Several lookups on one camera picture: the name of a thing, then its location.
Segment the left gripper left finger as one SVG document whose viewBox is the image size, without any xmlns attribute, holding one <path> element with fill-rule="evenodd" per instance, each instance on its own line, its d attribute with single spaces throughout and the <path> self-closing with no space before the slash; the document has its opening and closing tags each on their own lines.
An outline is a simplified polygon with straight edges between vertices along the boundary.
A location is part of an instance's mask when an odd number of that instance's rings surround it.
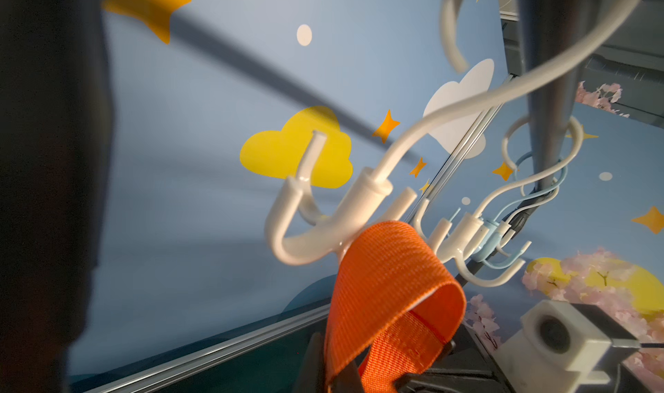
<svg viewBox="0 0 664 393">
<path fill-rule="evenodd" d="M 1 389 L 63 392 L 86 327 L 114 107 L 101 0 L 1 0 Z"/>
</svg>

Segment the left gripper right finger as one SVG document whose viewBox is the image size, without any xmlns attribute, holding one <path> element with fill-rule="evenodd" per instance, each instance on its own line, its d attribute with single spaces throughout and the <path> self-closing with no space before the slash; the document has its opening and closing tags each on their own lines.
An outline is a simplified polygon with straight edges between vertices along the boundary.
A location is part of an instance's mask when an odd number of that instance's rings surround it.
<svg viewBox="0 0 664 393">
<path fill-rule="evenodd" d="M 459 330 L 432 367 L 422 374 L 408 373 L 394 385 L 398 392 L 513 391 L 482 341 L 471 330 Z M 359 371 L 350 363 L 330 387 L 325 384 L 323 336 L 313 334 L 305 353 L 307 392 L 363 392 Z"/>
</svg>

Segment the red-orange sling bag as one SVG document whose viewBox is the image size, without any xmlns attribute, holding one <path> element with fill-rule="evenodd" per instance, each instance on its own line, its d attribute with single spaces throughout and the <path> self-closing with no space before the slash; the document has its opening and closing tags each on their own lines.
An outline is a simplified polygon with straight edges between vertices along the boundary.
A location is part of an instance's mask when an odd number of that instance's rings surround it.
<svg viewBox="0 0 664 393">
<path fill-rule="evenodd" d="M 393 392 L 404 375 L 428 370 L 462 324 L 458 281 L 406 223 L 362 232 L 340 263 L 325 334 L 325 383 L 331 386 L 363 351 L 366 392 Z"/>
</svg>

